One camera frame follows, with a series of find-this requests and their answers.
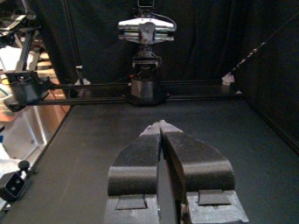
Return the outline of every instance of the black curtain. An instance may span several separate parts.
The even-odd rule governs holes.
[[[118,39],[118,22],[134,18],[131,1],[70,1],[84,76],[94,83],[131,72],[135,43]],[[62,0],[27,1],[42,21],[42,35],[62,82],[75,82],[75,59]],[[156,0],[156,12],[178,24],[175,41],[154,46],[165,80],[221,79],[238,61],[249,1]]]
[[[298,0],[250,1],[241,59],[299,11]],[[299,15],[239,69],[238,86],[299,147]]]
[[[63,83],[78,80],[63,0],[27,0]],[[131,1],[70,1],[84,76],[92,83],[130,75],[135,43],[118,39],[118,22],[134,17]],[[175,41],[155,45],[166,81],[221,80],[298,11],[298,0],[156,0],[178,24]],[[299,141],[298,18],[238,70],[238,87],[278,127]]]

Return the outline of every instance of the wire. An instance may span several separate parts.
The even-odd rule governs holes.
[[[28,13],[28,7],[27,7],[27,2],[26,2],[26,0],[23,0],[23,7],[24,7],[26,14],[27,14],[27,13]]]
[[[114,80],[112,82],[119,82],[119,81],[126,80],[126,79],[128,79],[128,77],[124,77],[124,78],[122,78],[119,80]]]
[[[173,25],[174,25],[174,30],[177,31],[177,23],[169,17],[166,17],[161,14],[155,14],[155,13],[152,13],[152,15],[158,16],[159,18],[166,18],[167,20],[170,20],[173,22]]]
[[[249,61],[249,59],[254,56],[254,54],[258,53],[258,51],[261,50],[261,48],[267,44],[267,42],[270,41],[270,39],[273,39],[275,37],[275,35],[286,28],[286,26],[293,22],[293,20],[297,18],[297,16],[299,15],[299,11],[290,17],[290,19],[287,19],[287,21],[279,26],[279,28],[275,30],[275,32],[269,36],[269,38],[266,39],[266,41],[262,42],[262,44],[251,50],[250,54],[247,55],[247,57],[238,63],[238,65],[233,68],[233,70],[226,74],[226,75],[233,75],[234,72],[237,72],[237,70],[241,68],[241,66]]]

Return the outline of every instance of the black knob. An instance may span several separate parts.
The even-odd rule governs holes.
[[[27,173],[31,167],[31,163],[27,160],[23,160],[18,166],[20,171]]]

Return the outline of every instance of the black fabric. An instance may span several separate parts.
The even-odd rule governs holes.
[[[298,12],[298,1],[251,1],[241,57]],[[238,86],[299,147],[299,16],[238,72]]]
[[[118,39],[118,22],[134,18],[131,1],[70,1],[84,76],[92,83],[118,81],[131,72],[135,43]],[[62,0],[28,0],[42,20],[42,35],[62,82],[75,82]],[[165,80],[215,80],[258,47],[298,11],[298,0],[156,0],[158,13],[177,21],[175,41],[155,45]],[[294,142],[299,141],[298,19],[238,71],[247,98]]]
[[[75,59],[59,0],[28,0],[63,81],[76,81]],[[165,80],[219,79],[237,63],[249,1],[156,0],[158,13],[178,24],[175,41],[155,45]],[[138,44],[118,39],[118,22],[134,18],[131,1],[70,1],[84,76],[95,83],[130,75]]]

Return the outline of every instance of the camera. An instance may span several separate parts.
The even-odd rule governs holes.
[[[138,7],[140,8],[155,7],[155,0],[138,0]]]

